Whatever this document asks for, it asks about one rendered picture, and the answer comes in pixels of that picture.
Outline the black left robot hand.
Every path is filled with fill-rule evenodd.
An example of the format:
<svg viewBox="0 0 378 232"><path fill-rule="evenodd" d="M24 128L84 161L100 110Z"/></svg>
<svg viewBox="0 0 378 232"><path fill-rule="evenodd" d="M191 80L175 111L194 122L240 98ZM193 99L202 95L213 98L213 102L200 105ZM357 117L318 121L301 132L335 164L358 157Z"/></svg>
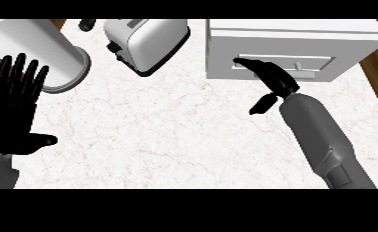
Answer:
<svg viewBox="0 0 378 232"><path fill-rule="evenodd" d="M30 132L36 100L48 67L24 64L26 55L5 55L0 61L0 154L29 155L57 143L48 134Z"/></svg>

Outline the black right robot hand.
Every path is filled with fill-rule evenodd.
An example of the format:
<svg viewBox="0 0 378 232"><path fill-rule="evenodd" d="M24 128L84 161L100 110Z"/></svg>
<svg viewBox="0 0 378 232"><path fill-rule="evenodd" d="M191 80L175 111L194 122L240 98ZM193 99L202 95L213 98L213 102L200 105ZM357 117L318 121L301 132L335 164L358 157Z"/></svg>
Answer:
<svg viewBox="0 0 378 232"><path fill-rule="evenodd" d="M277 98L284 99L299 89L295 79L289 73L271 62L261 60L249 60L246 58L234 58L233 62L242 65L253 72L259 81L270 89L255 105L249 109L249 114L264 114L274 105Z"/></svg>

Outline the white drawer front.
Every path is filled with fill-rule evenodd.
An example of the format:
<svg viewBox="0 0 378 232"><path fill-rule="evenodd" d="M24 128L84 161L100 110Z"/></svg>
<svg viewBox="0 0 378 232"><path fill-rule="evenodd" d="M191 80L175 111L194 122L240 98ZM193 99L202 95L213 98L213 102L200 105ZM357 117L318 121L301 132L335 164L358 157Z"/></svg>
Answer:
<svg viewBox="0 0 378 232"><path fill-rule="evenodd" d="M255 80L234 58L273 62L298 81L330 82L378 49L378 34L206 32L206 78Z"/></svg>

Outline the white drawer cabinet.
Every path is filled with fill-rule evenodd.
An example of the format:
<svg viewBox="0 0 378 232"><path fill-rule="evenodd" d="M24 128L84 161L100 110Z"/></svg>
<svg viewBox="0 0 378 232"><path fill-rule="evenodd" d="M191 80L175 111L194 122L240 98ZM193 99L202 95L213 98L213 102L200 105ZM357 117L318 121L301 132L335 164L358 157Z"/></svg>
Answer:
<svg viewBox="0 0 378 232"><path fill-rule="evenodd" d="M306 82L330 82L378 50L376 19L208 19L206 77L253 80L234 58L271 62Z"/></svg>

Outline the small dark cup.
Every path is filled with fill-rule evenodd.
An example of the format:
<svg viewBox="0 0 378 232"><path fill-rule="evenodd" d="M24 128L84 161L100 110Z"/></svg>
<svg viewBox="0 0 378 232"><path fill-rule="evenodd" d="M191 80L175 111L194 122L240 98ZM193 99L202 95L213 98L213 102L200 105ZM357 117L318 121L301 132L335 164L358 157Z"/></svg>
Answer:
<svg viewBox="0 0 378 232"><path fill-rule="evenodd" d="M95 24L95 20L94 19L82 19L78 23L78 28L81 31L88 32Z"/></svg>

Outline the large white cylindrical container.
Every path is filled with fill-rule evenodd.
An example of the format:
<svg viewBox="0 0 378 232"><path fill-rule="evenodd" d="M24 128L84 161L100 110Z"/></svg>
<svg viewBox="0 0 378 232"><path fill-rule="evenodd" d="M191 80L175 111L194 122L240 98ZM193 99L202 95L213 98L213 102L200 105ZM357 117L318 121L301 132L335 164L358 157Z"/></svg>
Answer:
<svg viewBox="0 0 378 232"><path fill-rule="evenodd" d="M45 93L63 93L82 82L91 66L89 56L72 45L48 19L0 19L0 58L19 53L48 66Z"/></svg>

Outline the white toaster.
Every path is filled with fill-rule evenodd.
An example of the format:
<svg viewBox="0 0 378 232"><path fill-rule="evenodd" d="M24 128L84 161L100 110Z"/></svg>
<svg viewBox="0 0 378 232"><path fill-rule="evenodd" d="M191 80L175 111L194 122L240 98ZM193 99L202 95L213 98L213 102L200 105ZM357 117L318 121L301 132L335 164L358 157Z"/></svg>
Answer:
<svg viewBox="0 0 378 232"><path fill-rule="evenodd" d="M185 19L107 19L107 50L140 77L150 76L190 36Z"/></svg>

